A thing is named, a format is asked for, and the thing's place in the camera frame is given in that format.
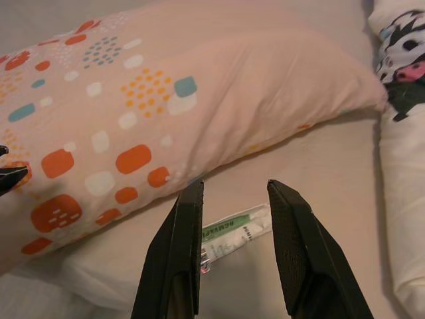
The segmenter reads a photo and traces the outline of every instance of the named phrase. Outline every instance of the pink cheek print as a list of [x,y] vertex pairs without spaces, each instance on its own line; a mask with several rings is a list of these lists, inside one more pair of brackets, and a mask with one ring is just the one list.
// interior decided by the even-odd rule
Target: pink cheek print
[[398,82],[414,82],[425,75],[425,62],[408,65],[396,71]]

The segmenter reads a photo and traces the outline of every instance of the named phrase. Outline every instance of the bed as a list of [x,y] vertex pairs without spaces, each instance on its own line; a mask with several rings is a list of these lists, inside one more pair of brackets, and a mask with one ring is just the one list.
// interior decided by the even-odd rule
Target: bed
[[[79,2],[80,7],[75,1],[59,1],[54,7],[48,1],[37,5],[32,1],[2,2],[1,26],[10,29],[13,36],[0,35],[0,53],[42,41],[52,35],[51,29],[65,32],[87,16],[140,5],[134,1],[83,2]],[[377,44],[366,22],[371,1],[285,2],[372,68]],[[339,241],[374,316],[407,318],[392,295],[378,140],[378,114],[355,112],[216,169],[205,181],[204,224],[267,202],[266,181],[283,181],[305,197]],[[174,200],[175,196],[160,199],[106,231],[29,262],[1,279],[3,294],[11,296],[7,287],[16,286],[15,280],[38,295],[42,288],[48,291],[59,289],[59,285],[69,298],[47,304],[45,309],[59,311],[65,305],[76,305],[60,318],[75,318],[75,313],[81,314],[81,304],[88,316],[97,312],[99,318],[128,318],[147,246]],[[144,223],[151,228],[140,232]],[[8,318],[20,318],[18,312],[10,314],[15,317]],[[211,272],[201,279],[199,317],[287,318],[271,234],[213,263]]]

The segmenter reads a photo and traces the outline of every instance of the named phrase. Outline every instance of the dotted pattern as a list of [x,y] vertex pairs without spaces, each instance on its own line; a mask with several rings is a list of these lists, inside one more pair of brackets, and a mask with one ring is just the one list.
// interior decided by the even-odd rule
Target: dotted pattern
[[10,72],[0,78],[0,105],[5,102],[7,95],[18,89],[18,85],[22,80],[21,71]]
[[[33,177],[33,174],[29,163],[31,153],[19,144],[18,138],[10,129],[6,129],[3,132],[1,135],[1,141],[2,144],[9,148],[9,154],[0,158],[0,167],[17,167],[20,165],[28,167],[28,175],[14,187],[14,190],[17,193],[22,193],[23,191],[20,188],[21,186],[31,186],[32,184],[31,178]],[[40,199],[40,195],[33,193],[32,191],[28,191],[28,195],[35,200]]]
[[165,103],[173,90],[172,80],[161,70],[145,68],[127,85],[121,87],[126,95],[126,106],[137,107],[146,118],[165,111]]
[[65,68],[71,67],[72,45],[55,45],[49,48],[50,54]]
[[121,51],[122,48],[117,45],[117,37],[104,37],[101,41],[94,43],[84,53],[82,58],[84,68],[90,68],[92,65],[111,64],[120,55]]
[[110,15],[102,20],[99,28],[93,29],[93,33],[106,33],[112,30],[119,29],[128,21],[128,13],[120,12],[115,15]]

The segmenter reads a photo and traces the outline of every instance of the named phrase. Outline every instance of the green stripe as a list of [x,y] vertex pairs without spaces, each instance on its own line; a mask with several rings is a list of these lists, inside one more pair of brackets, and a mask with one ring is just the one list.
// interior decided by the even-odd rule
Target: green stripe
[[227,219],[220,223],[208,226],[202,230],[202,242],[205,243],[211,239],[223,236],[234,229],[237,229],[250,221],[249,215],[242,215]]

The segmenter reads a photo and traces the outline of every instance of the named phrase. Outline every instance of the cartoon character print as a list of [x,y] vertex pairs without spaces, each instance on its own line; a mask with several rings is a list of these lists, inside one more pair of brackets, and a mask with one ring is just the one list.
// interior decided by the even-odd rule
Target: cartoon character print
[[388,101],[399,122],[425,102],[425,11],[408,11],[381,31],[381,63],[377,75],[388,90]]

